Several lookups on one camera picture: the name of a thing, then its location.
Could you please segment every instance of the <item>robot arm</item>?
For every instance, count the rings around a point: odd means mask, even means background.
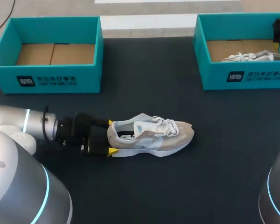
[[[80,147],[83,154],[110,156],[118,149],[108,147],[108,140],[99,147],[91,145],[91,127],[99,126],[104,129],[111,123],[108,119],[95,119],[85,113],[76,113],[74,117],[57,120],[56,115],[44,112],[21,109],[0,105],[0,126],[14,126],[14,128],[1,128],[3,132],[23,132],[36,139],[46,140],[51,144],[60,146]]]
[[[36,140],[30,134],[23,133],[18,127],[11,125],[1,125],[0,131],[12,138],[31,155],[36,152]]]

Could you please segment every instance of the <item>shoe sole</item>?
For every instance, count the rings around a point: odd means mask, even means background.
[[[172,150],[168,150],[168,151],[159,151],[159,150],[143,149],[143,148],[120,149],[117,153],[113,154],[112,156],[113,157],[128,157],[128,156],[137,155],[139,153],[149,153],[149,154],[155,155],[157,157],[164,157],[164,156],[172,155],[172,154],[180,151],[181,149],[185,148],[191,141],[187,142],[183,146],[180,146],[176,149],[172,149]]]

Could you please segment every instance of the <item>white floor stripe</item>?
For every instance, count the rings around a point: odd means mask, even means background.
[[[240,1],[240,0],[95,0],[96,4],[105,3],[144,3],[144,2],[190,2],[190,1]]]
[[[103,30],[194,28],[197,14],[104,15],[100,19]]]

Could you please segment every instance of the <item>white sneaker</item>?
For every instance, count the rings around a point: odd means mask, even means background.
[[[113,157],[150,153],[167,156],[186,147],[194,136],[192,125],[140,114],[130,120],[114,121],[108,128],[108,140],[119,151]]]
[[[230,55],[228,58],[224,58],[222,62],[256,62],[256,61],[273,61],[273,53],[268,52],[263,55],[258,54],[244,54],[238,53],[238,55]]]
[[[257,62],[257,61],[280,61],[280,54],[272,53],[268,50],[261,51],[257,54],[230,55],[224,58],[222,62]]]

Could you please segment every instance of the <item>box wall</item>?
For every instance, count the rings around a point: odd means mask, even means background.
[[[280,61],[212,63],[210,67],[206,90],[280,88]],[[238,71],[244,72],[242,80],[227,82],[230,72]]]
[[[95,43],[98,17],[11,18],[22,43]]]
[[[205,46],[207,46],[207,43],[205,41],[200,16],[198,15],[194,35],[194,49],[203,85],[205,85],[208,80],[208,64],[210,63],[210,54]]]
[[[273,39],[273,23],[280,13],[200,14],[199,17],[207,41],[257,40]]]
[[[15,65],[21,51],[22,42],[14,27],[12,20],[9,20],[0,39],[0,66]]]
[[[96,93],[100,88],[97,72],[97,68],[90,65],[16,66],[11,75],[8,67],[0,67],[0,88],[5,94]],[[17,76],[32,77],[35,87],[21,87]]]
[[[104,39],[103,32],[101,28],[100,18],[98,19],[98,31],[97,31],[97,40],[96,40],[96,52],[95,52],[95,65],[99,73],[99,81],[102,76],[102,66],[103,66],[103,54],[104,54]]]

